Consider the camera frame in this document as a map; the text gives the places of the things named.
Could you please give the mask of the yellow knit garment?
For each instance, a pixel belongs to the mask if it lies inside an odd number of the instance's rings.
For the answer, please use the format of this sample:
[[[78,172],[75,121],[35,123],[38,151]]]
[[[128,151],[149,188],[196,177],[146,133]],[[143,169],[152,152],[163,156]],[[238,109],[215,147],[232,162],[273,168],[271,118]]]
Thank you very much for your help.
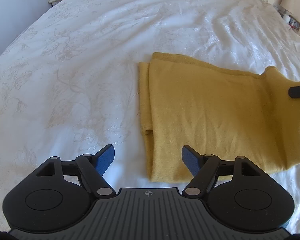
[[[275,67],[254,74],[185,55],[154,53],[139,64],[141,133],[151,181],[187,182],[191,146],[223,160],[248,157],[268,173],[300,163],[300,99]]]

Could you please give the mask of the white round speaker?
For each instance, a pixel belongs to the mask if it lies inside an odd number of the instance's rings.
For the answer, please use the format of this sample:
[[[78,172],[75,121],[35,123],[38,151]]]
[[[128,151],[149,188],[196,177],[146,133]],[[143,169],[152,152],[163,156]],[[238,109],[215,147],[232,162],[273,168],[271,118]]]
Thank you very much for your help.
[[[290,16],[289,16],[289,15],[284,14],[282,18],[283,18],[283,20],[284,20],[286,23],[289,23],[289,22],[290,22]]]

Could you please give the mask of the white embroidered bedspread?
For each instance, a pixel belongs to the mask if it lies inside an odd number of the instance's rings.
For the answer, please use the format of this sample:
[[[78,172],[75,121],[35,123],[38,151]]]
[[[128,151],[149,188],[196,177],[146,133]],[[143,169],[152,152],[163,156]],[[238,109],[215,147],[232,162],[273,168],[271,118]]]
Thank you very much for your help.
[[[147,178],[139,112],[154,52],[300,81],[300,36],[259,0],[64,0],[0,56],[0,231],[6,194],[51,156],[112,144],[113,188],[164,186]]]

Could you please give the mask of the right beige bedside lamp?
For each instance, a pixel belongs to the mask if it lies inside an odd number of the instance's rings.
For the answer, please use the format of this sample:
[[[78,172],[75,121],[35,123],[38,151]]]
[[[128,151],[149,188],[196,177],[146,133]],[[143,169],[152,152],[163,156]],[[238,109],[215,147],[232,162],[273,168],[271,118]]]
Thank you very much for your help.
[[[294,10],[294,0],[282,0],[280,9],[284,14],[292,14]]]

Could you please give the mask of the right wooden photo frame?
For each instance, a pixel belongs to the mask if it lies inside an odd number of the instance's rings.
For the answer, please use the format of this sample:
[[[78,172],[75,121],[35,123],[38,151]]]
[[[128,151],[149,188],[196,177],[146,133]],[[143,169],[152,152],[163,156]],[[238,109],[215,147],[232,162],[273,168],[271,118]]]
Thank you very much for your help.
[[[300,22],[296,20],[294,17],[290,16],[289,26],[295,31],[299,32],[300,30]]]

